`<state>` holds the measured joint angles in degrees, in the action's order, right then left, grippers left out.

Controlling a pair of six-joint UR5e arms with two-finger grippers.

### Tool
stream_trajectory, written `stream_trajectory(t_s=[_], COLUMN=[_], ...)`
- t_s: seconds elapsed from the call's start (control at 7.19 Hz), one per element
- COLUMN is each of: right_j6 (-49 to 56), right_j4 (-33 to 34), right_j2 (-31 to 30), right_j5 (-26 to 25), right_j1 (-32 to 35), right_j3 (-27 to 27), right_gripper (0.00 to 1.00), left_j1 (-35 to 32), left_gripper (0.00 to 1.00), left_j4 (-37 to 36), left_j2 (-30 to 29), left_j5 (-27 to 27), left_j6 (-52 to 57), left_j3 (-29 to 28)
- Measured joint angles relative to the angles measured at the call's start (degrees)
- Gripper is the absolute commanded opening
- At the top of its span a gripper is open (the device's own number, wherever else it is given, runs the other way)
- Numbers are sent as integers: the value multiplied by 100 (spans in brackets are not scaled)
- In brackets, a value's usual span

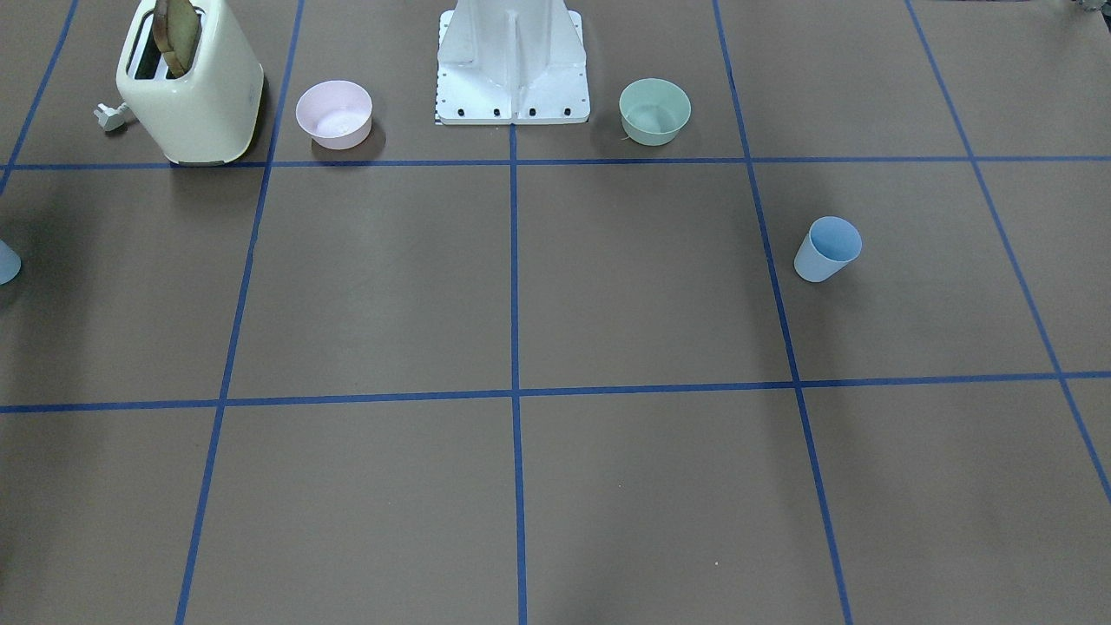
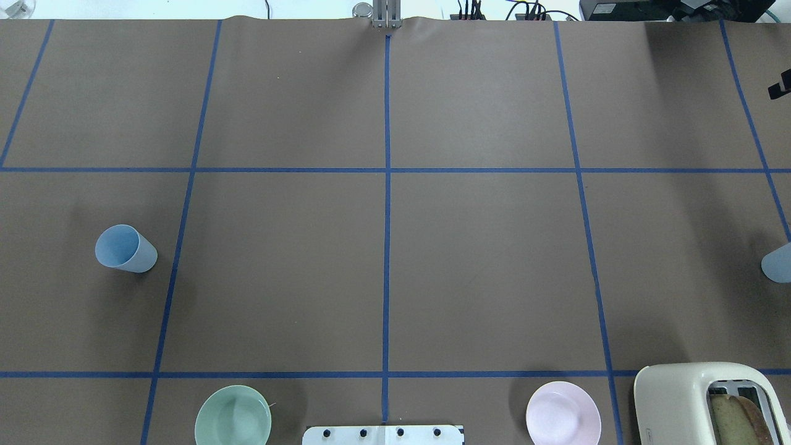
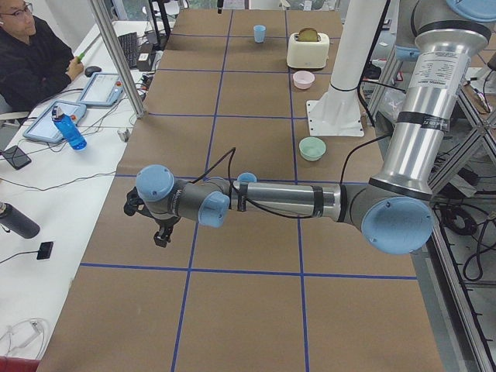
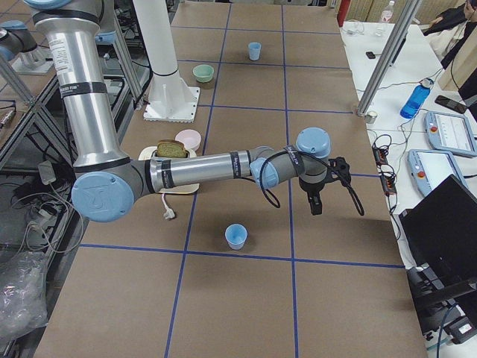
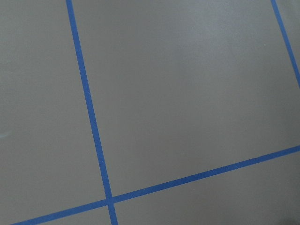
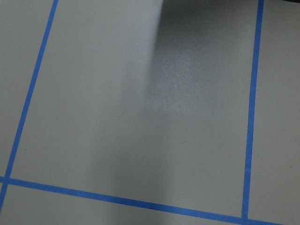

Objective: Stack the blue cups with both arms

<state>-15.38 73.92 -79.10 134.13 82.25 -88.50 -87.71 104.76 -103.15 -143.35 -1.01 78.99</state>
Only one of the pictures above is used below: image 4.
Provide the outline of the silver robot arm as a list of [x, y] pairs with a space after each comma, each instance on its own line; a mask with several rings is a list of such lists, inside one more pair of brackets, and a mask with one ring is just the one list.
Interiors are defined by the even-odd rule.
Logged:
[[260, 189], [298, 178], [314, 215], [329, 182], [331, 140], [320, 128], [300, 132], [294, 145], [192, 158], [133, 160], [121, 150], [96, 40], [116, 38], [112, 1], [30, 1], [36, 29], [48, 40], [61, 98], [78, 152], [72, 203], [94, 222], [127, 215], [146, 195], [177, 186], [253, 177]]
[[1, 23], [1, 57], [20, 75], [45, 75], [54, 65], [51, 52], [41, 48], [19, 20]]

